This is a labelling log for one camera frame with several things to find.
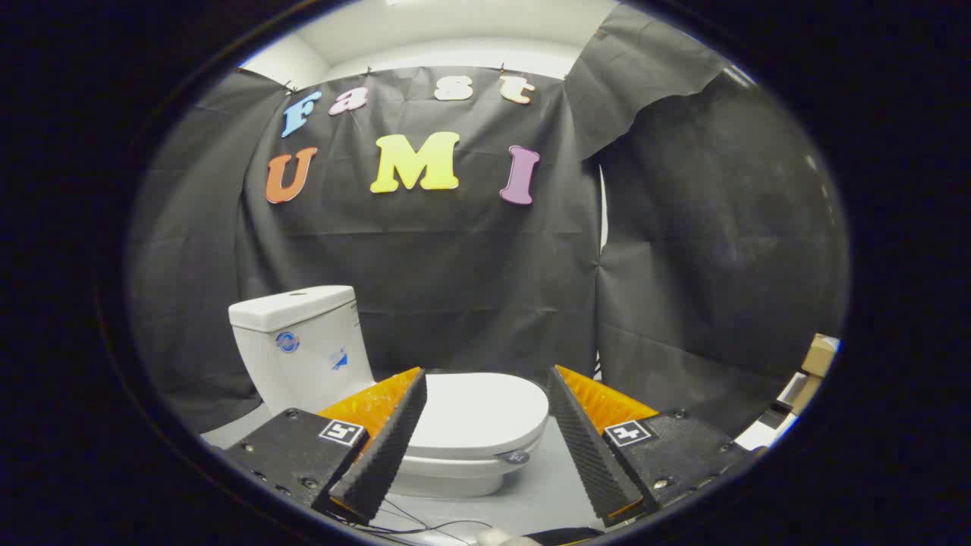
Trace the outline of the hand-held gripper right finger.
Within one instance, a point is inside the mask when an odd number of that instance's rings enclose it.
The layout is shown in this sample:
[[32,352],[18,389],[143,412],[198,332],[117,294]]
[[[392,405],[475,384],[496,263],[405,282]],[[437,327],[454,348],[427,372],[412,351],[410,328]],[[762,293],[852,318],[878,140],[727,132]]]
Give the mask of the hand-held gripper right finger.
[[549,369],[548,400],[605,526],[665,510],[757,457],[683,409],[663,413],[564,366]]

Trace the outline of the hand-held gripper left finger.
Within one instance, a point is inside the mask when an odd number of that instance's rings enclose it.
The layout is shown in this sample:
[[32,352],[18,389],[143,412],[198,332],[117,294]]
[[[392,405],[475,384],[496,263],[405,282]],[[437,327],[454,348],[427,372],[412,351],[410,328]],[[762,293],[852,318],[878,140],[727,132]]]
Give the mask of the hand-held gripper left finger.
[[368,524],[398,476],[427,398],[426,370],[413,367],[318,413],[284,409],[222,452],[296,504]]

